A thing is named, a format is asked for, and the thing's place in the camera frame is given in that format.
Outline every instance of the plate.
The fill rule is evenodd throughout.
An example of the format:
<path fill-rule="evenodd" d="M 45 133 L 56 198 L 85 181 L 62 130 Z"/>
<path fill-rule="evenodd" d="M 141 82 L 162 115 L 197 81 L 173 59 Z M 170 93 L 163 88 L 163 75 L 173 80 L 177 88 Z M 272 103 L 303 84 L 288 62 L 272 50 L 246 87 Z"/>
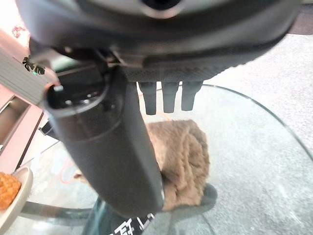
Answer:
<path fill-rule="evenodd" d="M 33 184 L 33 172 L 28 168 L 21 168 L 12 174 L 21 182 L 21 189 L 14 201 L 3 212 L 0 212 L 0 235 L 3 235 L 18 217 L 29 196 Z"/>

